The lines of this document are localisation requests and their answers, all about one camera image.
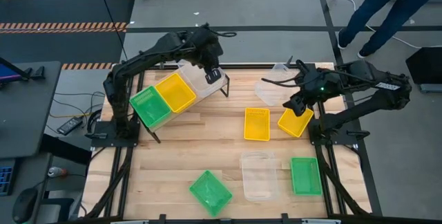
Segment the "computer mouse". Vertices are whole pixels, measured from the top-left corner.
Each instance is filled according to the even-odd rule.
[[[20,193],[12,208],[12,219],[15,223],[25,223],[30,219],[38,193],[35,188],[25,189]]]

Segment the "yellow basket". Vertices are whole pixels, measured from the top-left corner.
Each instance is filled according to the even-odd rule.
[[[244,119],[244,139],[270,140],[270,110],[246,108]]]
[[[196,95],[177,73],[169,75],[155,86],[174,113],[181,113],[195,101]]]
[[[293,137],[299,138],[309,124],[311,117],[313,116],[313,111],[306,109],[305,112],[297,117],[293,110],[285,109],[284,114],[278,121],[278,126],[286,133]]]

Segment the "concrete floor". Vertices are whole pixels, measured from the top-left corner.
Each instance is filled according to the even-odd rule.
[[[347,1],[327,0],[335,26],[345,26],[352,14]],[[369,22],[378,26],[391,4]],[[442,5],[429,3],[408,26],[442,25]],[[136,0],[130,28],[182,27],[209,22],[213,26],[325,26],[319,0]],[[124,47],[128,56],[152,46],[163,33],[127,33]],[[344,62],[356,60],[356,53],[369,39],[362,32],[343,51]],[[417,46],[442,44],[442,32],[399,32],[397,36]],[[233,39],[221,39],[222,62],[285,62],[290,55],[305,62],[334,62],[327,32],[241,31]],[[367,58],[377,69],[409,75],[405,60],[416,50],[390,40]],[[92,93],[103,91],[108,71],[62,71],[57,92]],[[368,93],[357,93],[358,99]],[[89,96],[57,99],[83,110]],[[53,115],[78,114],[77,110],[53,104]],[[365,139],[368,156],[384,216],[442,219],[442,144],[438,130],[442,95],[421,94],[414,87],[411,102],[401,111],[378,111],[361,118],[361,126],[372,134]],[[56,128],[66,119],[49,119]],[[73,135],[84,132],[76,130]]]

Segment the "green basket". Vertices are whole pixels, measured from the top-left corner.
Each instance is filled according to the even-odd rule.
[[[149,128],[156,126],[171,114],[171,109],[153,86],[137,93],[129,102],[141,121]]]
[[[232,193],[210,171],[205,171],[190,191],[213,217],[232,199]]]
[[[316,158],[292,158],[291,182],[296,195],[320,196],[323,191],[320,184],[318,160]]]

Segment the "extension cord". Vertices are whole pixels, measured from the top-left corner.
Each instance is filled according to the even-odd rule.
[[[347,0],[347,1],[350,1],[353,4],[353,11],[356,12],[356,3],[354,2],[354,0]],[[367,24],[365,24],[365,27],[367,27],[369,30],[371,30],[373,32],[376,32],[372,27],[368,26]],[[417,48],[417,49],[423,48],[423,47],[412,45],[412,44],[410,44],[410,43],[408,43],[408,42],[406,42],[406,41],[404,41],[404,40],[402,40],[402,39],[400,39],[398,37],[395,37],[395,36],[393,36],[393,39],[395,39],[397,41],[400,41],[401,43],[406,44],[406,45],[408,45],[409,47],[412,47],[412,48]],[[427,48],[440,48],[440,47],[442,47],[442,45],[427,46]]]

